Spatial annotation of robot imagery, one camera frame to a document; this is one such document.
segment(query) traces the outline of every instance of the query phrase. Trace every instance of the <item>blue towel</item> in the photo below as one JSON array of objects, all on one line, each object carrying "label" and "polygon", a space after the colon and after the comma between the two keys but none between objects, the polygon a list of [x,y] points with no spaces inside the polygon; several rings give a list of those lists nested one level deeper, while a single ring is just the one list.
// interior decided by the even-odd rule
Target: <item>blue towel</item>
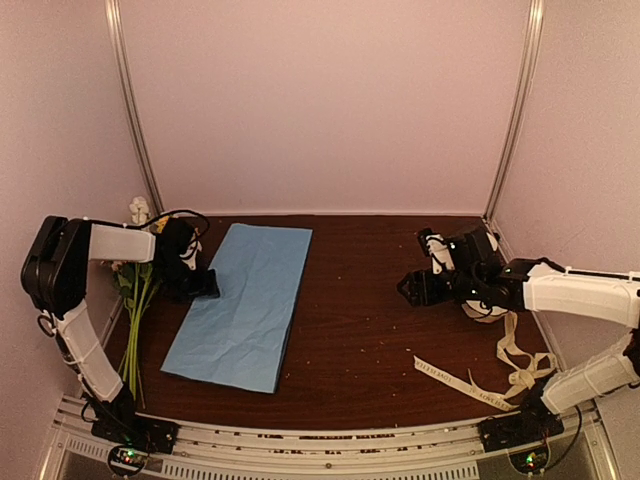
[{"label": "blue towel", "polygon": [[276,390],[311,230],[233,224],[218,249],[221,296],[196,298],[162,371]]}]

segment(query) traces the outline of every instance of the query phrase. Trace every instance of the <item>white wall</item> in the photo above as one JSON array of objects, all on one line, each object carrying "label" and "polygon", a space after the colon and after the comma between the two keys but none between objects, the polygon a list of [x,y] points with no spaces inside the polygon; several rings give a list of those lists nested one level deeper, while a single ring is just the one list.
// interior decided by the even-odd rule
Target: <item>white wall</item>
[{"label": "white wall", "polygon": [[[547,0],[526,119],[497,211],[519,256],[640,270],[640,2]],[[569,366],[624,329],[547,315]],[[625,479],[640,478],[640,393],[599,402]]]},{"label": "white wall", "polygon": [[[125,220],[144,187],[102,1],[0,2],[0,65],[0,478],[23,480],[76,381],[36,326],[22,262],[46,215]],[[90,283],[100,327],[115,292]]]},{"label": "white wall", "polygon": [[123,2],[169,208],[481,213],[529,1]]}]

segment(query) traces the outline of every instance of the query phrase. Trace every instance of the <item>brown tabletop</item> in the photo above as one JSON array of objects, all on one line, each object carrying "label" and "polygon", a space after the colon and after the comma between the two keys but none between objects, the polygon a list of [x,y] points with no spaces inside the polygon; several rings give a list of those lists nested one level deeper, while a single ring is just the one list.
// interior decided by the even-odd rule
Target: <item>brown tabletop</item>
[{"label": "brown tabletop", "polygon": [[[280,429],[427,425],[498,413],[413,368],[413,356],[505,392],[511,369],[495,356],[502,322],[482,325],[453,303],[411,308],[396,283],[428,268],[416,241],[426,226],[445,236],[479,225],[470,217],[280,216],[211,219],[210,259],[232,223],[313,229],[309,258],[275,394],[243,391],[160,371],[189,309],[156,298],[140,329],[144,413],[209,424]],[[107,353],[117,366],[126,346],[122,318]],[[529,314],[518,345],[547,351]]]}]

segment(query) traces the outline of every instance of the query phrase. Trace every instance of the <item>beige ribbon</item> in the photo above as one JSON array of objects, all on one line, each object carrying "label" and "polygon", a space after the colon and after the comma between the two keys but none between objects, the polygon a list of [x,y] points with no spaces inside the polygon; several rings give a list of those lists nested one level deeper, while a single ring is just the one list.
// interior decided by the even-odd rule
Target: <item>beige ribbon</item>
[{"label": "beige ribbon", "polygon": [[[502,411],[508,412],[516,408],[515,405],[508,403],[506,400],[515,397],[525,389],[531,389],[536,379],[545,377],[557,368],[557,359],[553,353],[536,353],[531,355],[521,350],[516,345],[516,328],[518,327],[518,316],[514,312],[507,312],[504,315],[505,335],[502,337],[496,347],[496,356],[507,365],[515,370],[509,375],[509,384],[511,388],[504,394],[489,392],[478,387],[473,381],[471,370],[469,370],[469,383],[460,380],[457,377],[440,370],[437,367],[425,362],[424,360],[414,356],[414,367],[416,370],[425,375],[444,383],[445,385],[458,390],[476,400],[492,405]],[[529,358],[527,368],[520,368],[511,361],[509,355],[526,356]],[[548,368],[539,368],[540,362],[547,359]]]}]

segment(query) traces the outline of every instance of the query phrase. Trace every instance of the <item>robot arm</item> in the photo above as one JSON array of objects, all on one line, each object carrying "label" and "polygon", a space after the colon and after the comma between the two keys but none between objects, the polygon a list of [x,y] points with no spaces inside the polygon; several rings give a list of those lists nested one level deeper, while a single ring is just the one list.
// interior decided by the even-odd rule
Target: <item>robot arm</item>
[{"label": "robot arm", "polygon": [[633,329],[604,352],[548,379],[538,395],[550,413],[640,382],[640,274],[579,271],[546,258],[503,265],[496,238],[482,228],[450,239],[427,229],[418,240],[432,269],[412,272],[398,285],[414,306],[455,300],[475,318],[507,310],[556,311]]},{"label": "robot arm", "polygon": [[21,281],[96,414],[92,433],[145,452],[170,453],[177,425],[135,414],[133,396],[100,345],[85,301],[90,260],[153,262],[179,298],[219,296],[215,271],[197,268],[194,227],[171,217],[162,233],[97,220],[47,217],[25,260]]}]

